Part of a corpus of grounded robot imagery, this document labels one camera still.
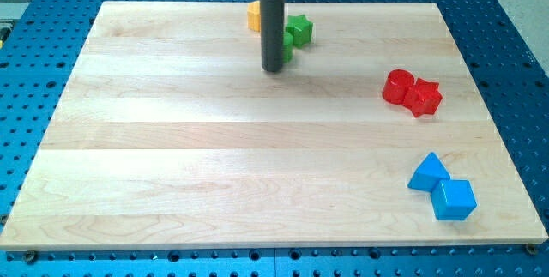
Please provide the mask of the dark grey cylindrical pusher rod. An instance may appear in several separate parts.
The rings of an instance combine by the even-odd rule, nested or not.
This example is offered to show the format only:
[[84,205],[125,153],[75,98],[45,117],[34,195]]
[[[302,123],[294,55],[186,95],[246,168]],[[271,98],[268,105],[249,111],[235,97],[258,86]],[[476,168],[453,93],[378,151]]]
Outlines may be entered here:
[[262,68],[271,73],[283,66],[285,0],[260,0]]

